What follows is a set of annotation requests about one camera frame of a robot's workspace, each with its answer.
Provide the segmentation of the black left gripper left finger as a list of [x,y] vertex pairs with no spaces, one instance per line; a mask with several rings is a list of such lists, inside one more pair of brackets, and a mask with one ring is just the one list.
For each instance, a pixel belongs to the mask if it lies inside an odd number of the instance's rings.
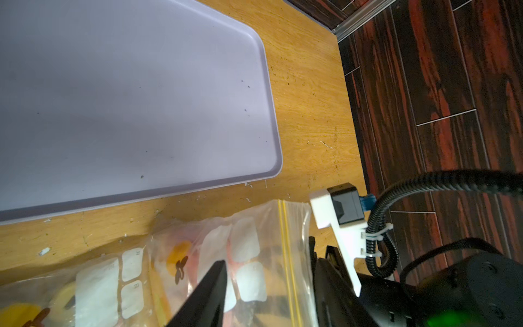
[[166,326],[222,327],[226,290],[226,262],[219,260]]

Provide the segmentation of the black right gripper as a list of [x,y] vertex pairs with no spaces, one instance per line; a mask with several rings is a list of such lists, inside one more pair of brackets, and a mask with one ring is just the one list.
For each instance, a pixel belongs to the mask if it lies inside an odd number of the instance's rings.
[[521,326],[522,265],[478,253],[417,286],[364,275],[356,326]]

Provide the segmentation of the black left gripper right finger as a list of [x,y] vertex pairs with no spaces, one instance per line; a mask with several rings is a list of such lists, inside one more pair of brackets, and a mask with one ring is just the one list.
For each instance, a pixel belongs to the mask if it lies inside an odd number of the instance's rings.
[[354,293],[343,258],[336,247],[312,259],[313,289],[319,326],[367,326],[368,313]]

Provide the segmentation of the ziploc bag with pink cookies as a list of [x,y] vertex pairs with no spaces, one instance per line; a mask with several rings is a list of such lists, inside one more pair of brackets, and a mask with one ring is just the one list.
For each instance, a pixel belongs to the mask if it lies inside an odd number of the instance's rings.
[[311,206],[271,200],[230,217],[157,218],[147,242],[155,315],[166,326],[219,260],[225,326],[317,326]]

